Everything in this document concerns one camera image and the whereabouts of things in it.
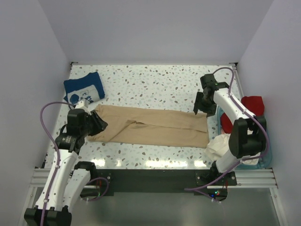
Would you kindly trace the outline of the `beige t-shirt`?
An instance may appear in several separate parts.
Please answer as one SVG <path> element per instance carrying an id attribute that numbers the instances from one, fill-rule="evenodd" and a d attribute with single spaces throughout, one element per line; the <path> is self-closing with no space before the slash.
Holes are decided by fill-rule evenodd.
<path id="1" fill-rule="evenodd" d="M 90 142 L 205 148 L 209 143 L 204 113 L 98 105 L 96 113 L 108 123 Z"/>

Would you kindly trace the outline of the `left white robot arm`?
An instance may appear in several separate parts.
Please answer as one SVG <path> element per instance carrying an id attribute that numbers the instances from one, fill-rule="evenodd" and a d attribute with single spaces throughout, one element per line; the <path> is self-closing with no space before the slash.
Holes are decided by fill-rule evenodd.
<path id="1" fill-rule="evenodd" d="M 94 184 L 97 176 L 93 162 L 76 162 L 87 136 L 103 132 L 107 123 L 96 111 L 73 109 L 67 123 L 55 139 L 53 165 L 43 191 L 24 219 L 29 226 L 69 226 L 71 210 L 85 185 Z"/>

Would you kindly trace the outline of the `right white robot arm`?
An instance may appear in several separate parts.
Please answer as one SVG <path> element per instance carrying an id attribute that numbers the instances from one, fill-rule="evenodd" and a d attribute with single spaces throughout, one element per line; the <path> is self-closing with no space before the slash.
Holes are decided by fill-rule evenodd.
<path id="1" fill-rule="evenodd" d="M 268 153 L 267 122 L 264 116 L 256 116 L 231 93 L 231 85 L 217 82 L 214 74 L 202 76 L 200 82 L 203 90 L 196 95 L 193 112 L 202 111 L 207 116 L 213 116 L 219 106 L 233 126 L 228 150 L 212 163 L 204 177 L 206 186 L 220 185 L 226 180 L 226 175 L 242 162 L 259 159 Z"/>

